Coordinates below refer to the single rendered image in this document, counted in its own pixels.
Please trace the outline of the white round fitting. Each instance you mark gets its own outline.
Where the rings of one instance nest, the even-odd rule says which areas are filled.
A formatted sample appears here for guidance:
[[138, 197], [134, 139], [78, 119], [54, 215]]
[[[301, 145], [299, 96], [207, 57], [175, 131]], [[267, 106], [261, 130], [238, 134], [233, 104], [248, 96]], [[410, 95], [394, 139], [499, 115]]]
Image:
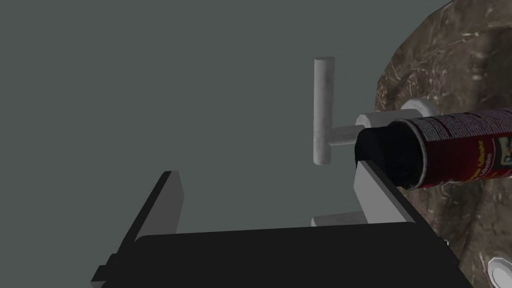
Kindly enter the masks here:
[[503, 257], [493, 257], [487, 265], [487, 274], [494, 288], [512, 288], [512, 262]]

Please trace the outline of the white T-shaped tap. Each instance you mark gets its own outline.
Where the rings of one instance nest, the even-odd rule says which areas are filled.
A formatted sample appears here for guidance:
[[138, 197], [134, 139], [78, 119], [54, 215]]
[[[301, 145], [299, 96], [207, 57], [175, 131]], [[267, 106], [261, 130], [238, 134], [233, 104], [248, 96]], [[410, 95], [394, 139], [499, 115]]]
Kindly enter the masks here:
[[313, 162], [324, 166], [331, 163], [334, 146], [354, 144], [365, 128], [383, 127], [397, 119], [413, 119], [438, 115], [434, 105], [425, 98], [412, 98], [399, 110], [364, 113], [354, 125], [333, 126], [335, 87], [335, 58], [314, 59], [313, 87]]

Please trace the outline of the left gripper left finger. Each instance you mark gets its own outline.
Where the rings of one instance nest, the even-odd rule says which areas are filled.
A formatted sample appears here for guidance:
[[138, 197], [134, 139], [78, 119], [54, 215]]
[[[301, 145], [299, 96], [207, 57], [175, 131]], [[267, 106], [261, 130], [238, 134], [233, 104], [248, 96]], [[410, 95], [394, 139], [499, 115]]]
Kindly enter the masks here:
[[144, 236], [175, 234], [184, 198], [179, 172], [177, 170], [163, 172], [136, 215], [118, 250], [126, 251], [137, 239]]

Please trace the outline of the dark red spray can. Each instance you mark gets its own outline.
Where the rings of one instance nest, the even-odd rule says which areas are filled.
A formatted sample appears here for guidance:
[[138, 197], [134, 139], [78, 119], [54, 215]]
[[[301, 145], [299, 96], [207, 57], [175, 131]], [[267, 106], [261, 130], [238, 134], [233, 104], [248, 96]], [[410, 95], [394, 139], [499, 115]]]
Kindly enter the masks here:
[[354, 156], [406, 190], [512, 177], [512, 107], [365, 128]]

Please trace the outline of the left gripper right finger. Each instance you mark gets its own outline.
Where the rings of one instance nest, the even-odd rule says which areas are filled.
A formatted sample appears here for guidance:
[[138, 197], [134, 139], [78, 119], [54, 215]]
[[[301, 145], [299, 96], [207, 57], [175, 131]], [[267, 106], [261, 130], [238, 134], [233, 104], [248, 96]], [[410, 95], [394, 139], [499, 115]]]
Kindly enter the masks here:
[[374, 162], [357, 163], [353, 188], [369, 224], [414, 222], [399, 201], [402, 194]]

